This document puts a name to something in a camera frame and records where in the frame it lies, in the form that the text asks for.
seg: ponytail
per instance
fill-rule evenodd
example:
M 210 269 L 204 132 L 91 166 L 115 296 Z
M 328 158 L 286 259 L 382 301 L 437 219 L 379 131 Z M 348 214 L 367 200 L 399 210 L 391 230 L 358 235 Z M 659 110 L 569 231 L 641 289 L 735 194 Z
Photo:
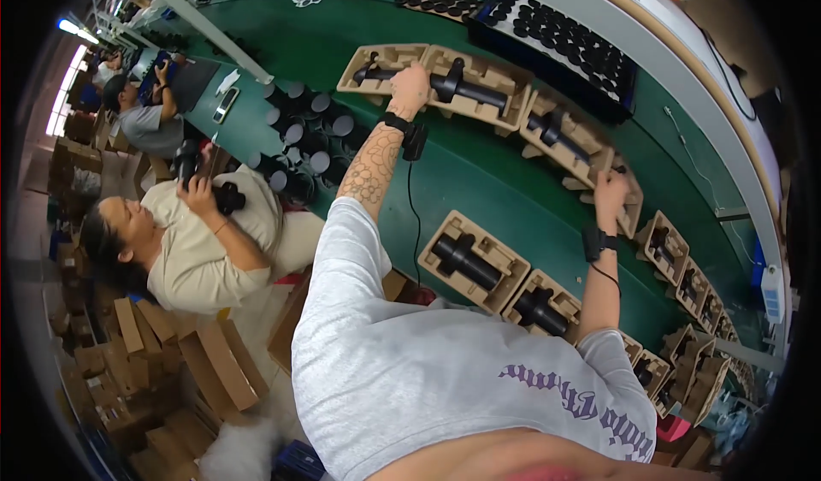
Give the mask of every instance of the ponytail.
M 157 298 L 148 289 L 148 271 L 134 260 L 119 260 L 126 243 L 100 214 L 99 204 L 97 201 L 91 207 L 80 229 L 80 245 L 91 261 L 95 279 L 157 304 Z

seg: beige t-shirt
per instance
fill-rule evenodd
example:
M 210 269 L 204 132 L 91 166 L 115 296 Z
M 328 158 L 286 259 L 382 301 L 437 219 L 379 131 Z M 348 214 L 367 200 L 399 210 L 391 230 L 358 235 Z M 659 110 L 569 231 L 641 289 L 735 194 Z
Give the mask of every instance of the beige t-shirt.
M 166 310 L 214 314 L 225 307 L 242 307 L 277 277 L 313 261 L 322 219 L 300 212 L 305 214 L 300 218 L 310 225 L 289 226 L 268 184 L 246 166 L 214 179 L 215 185 L 234 182 L 245 195 L 245 207 L 234 211 L 231 220 L 270 257 L 273 273 L 272 268 L 237 269 L 219 239 L 177 197 L 177 182 L 163 182 L 149 189 L 142 204 L 154 214 L 158 226 L 167 228 L 148 279 L 149 291 Z M 285 248 L 279 247 L 280 227 L 291 231 L 282 233 L 282 240 L 291 243 Z M 283 252 L 287 258 L 278 258 Z

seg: window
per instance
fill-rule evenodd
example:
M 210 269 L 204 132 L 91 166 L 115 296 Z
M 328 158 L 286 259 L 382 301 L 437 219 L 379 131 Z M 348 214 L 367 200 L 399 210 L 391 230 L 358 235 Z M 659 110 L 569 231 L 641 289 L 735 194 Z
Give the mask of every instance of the window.
M 83 62 L 86 49 L 87 48 L 82 45 L 77 47 L 77 53 L 74 54 L 74 57 L 71 59 L 71 64 L 68 65 L 66 76 L 62 77 L 60 90 L 57 91 L 54 105 L 52 106 L 51 116 L 48 117 L 48 125 L 46 125 L 47 136 L 63 137 L 66 118 L 74 113 L 74 111 L 71 110 L 71 106 L 66 103 L 66 99 L 68 98 L 68 89 L 77 77 L 77 71 L 85 71 L 89 67 L 86 62 Z

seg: hand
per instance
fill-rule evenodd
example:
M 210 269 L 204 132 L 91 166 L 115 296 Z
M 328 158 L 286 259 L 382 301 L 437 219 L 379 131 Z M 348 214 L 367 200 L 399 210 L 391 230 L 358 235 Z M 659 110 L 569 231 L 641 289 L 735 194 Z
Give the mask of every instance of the hand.
M 627 177 L 614 170 L 610 170 L 608 174 L 599 171 L 593 201 L 599 228 L 608 235 L 616 235 L 616 216 L 624 206 L 629 193 L 630 185 L 627 183 Z
M 177 196 L 186 204 L 191 212 L 205 218 L 217 210 L 217 200 L 213 198 L 211 180 L 194 175 L 188 183 L 188 191 L 182 188 L 182 180 L 177 183 Z
M 396 73 L 391 78 L 391 85 L 393 86 L 391 106 L 395 107 L 392 112 L 409 121 L 428 102 L 430 73 L 414 61 L 410 67 Z
M 157 76 L 157 81 L 160 86 L 165 86 L 168 83 L 168 59 L 162 62 L 162 68 L 156 65 L 154 67 L 154 75 Z

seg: black cable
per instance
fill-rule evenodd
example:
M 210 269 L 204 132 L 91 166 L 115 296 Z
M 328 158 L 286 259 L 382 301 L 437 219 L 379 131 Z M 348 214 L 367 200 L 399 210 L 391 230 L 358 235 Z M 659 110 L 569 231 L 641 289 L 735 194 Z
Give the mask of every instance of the black cable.
M 614 277 L 610 276 L 605 271 L 602 271 L 601 269 L 597 268 L 595 263 L 591 263 L 590 267 L 595 269 L 602 276 L 606 276 L 606 277 L 610 278 L 612 280 L 612 282 L 616 284 L 616 288 L 618 289 L 618 299 L 621 300 L 621 285 L 618 284 L 618 281 L 616 281 L 616 279 Z
M 416 268 L 416 288 L 418 289 L 422 286 L 422 274 L 419 272 L 419 262 L 416 260 L 419 255 L 419 239 L 422 237 L 422 219 L 416 213 L 416 209 L 413 208 L 413 198 L 411 198 L 412 169 L 413 161 L 411 161 L 408 165 L 408 204 L 410 205 L 410 209 L 413 211 L 413 215 L 416 216 L 416 244 L 413 247 L 413 267 Z
M 755 107 L 753 106 L 753 103 L 750 102 L 750 106 L 753 108 L 753 115 L 751 117 L 748 116 L 746 112 L 744 112 L 744 107 L 741 106 L 741 104 L 738 102 L 738 98 L 735 97 L 735 91 L 733 91 L 732 86 L 730 86 L 730 79 L 727 78 L 726 72 L 724 71 L 724 66 L 721 65 L 721 61 L 718 60 L 718 55 L 716 54 L 717 49 L 715 47 L 715 43 L 713 43 L 713 38 L 710 37 L 710 34 L 707 30 L 704 30 L 701 27 L 699 27 L 699 30 L 701 30 L 701 34 L 704 36 L 704 40 L 707 41 L 707 47 L 710 49 L 710 53 L 713 54 L 713 60 L 715 60 L 716 64 L 718 65 L 718 69 L 721 70 L 721 74 L 724 77 L 724 82 L 726 83 L 726 88 L 730 90 L 732 99 L 735 101 L 735 106 L 738 106 L 738 110 L 741 111 L 741 115 L 743 115 L 750 121 L 755 121 L 755 119 L 758 117 L 758 114 L 755 113 Z

